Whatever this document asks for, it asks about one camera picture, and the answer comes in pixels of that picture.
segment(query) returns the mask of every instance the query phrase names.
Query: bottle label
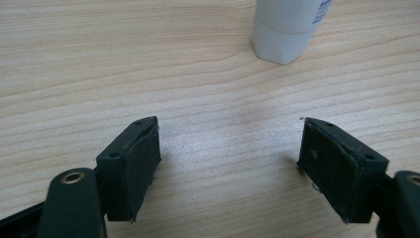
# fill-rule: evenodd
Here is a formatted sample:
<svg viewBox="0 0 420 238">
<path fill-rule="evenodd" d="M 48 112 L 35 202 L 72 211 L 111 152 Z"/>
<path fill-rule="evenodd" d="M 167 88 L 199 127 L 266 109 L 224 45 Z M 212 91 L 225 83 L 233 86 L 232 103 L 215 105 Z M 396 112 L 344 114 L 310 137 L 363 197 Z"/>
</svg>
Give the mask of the bottle label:
<svg viewBox="0 0 420 238">
<path fill-rule="evenodd" d="M 327 14 L 328 7 L 330 7 L 330 5 L 331 5 L 331 2 L 332 2 L 332 0 L 323 0 L 321 2 L 321 5 L 318 8 L 318 12 L 317 12 L 316 17 L 315 17 L 314 21 L 312 22 L 312 24 L 315 24 L 315 23 L 321 21 L 324 18 L 325 14 Z"/>
</svg>

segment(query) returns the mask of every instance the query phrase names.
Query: white bottle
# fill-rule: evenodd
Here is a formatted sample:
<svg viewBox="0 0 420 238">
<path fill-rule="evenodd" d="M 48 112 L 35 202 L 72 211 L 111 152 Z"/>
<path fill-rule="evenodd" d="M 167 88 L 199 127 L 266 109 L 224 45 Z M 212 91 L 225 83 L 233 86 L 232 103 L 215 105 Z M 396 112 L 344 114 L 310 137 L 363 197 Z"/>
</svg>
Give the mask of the white bottle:
<svg viewBox="0 0 420 238">
<path fill-rule="evenodd" d="M 300 57 L 332 0 L 257 0 L 252 42 L 256 55 L 280 64 Z"/>
</svg>

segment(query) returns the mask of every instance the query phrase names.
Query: screw hole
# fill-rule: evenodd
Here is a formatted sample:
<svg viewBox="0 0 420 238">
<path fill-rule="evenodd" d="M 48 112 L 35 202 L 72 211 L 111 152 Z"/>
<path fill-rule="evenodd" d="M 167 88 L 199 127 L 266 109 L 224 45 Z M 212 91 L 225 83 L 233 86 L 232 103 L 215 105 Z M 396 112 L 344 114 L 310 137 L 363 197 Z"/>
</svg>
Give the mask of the screw hole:
<svg viewBox="0 0 420 238">
<path fill-rule="evenodd" d="M 420 185 L 420 177 L 418 176 L 410 176 L 408 177 L 414 184 Z"/>
<path fill-rule="evenodd" d="M 371 155 L 365 155 L 365 158 L 368 160 L 374 160 L 374 156 Z"/>
<path fill-rule="evenodd" d="M 82 172 L 75 172 L 75 173 L 71 173 L 66 175 L 65 177 L 63 177 L 61 179 L 61 182 L 64 184 L 72 184 L 75 182 L 78 182 L 80 180 L 82 180 L 84 178 L 84 173 Z"/>
<path fill-rule="evenodd" d="M 111 157 L 111 158 L 117 158 L 119 156 L 120 156 L 120 153 L 118 153 L 118 152 L 113 152 L 113 153 L 109 154 L 109 157 Z"/>
</svg>

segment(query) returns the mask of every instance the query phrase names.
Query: wooden table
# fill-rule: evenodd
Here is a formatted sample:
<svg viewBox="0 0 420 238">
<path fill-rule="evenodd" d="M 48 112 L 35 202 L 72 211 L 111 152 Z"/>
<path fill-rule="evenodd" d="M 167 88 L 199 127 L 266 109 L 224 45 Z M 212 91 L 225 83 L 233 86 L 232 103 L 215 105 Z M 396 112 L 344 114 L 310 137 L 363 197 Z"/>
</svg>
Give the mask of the wooden table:
<svg viewBox="0 0 420 238">
<path fill-rule="evenodd" d="M 258 59 L 254 0 L 2 0 L 0 218 L 156 115 L 162 162 L 117 237 L 375 237 L 296 169 L 301 117 L 420 172 L 420 2 L 334 0 L 306 53 Z"/>
</svg>

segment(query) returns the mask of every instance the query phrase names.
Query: wood grain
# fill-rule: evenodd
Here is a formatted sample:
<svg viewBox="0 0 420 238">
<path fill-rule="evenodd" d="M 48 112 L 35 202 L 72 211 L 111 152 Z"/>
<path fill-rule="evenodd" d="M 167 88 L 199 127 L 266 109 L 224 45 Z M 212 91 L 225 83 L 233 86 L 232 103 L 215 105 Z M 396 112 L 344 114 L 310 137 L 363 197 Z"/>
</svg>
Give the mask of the wood grain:
<svg viewBox="0 0 420 238">
<path fill-rule="evenodd" d="M 335 0 L 306 53 L 258 59 L 254 0 L 2 0 L 0 218 L 156 115 L 162 163 L 109 237 L 375 237 L 296 169 L 301 117 L 420 172 L 420 2 Z"/>
</svg>

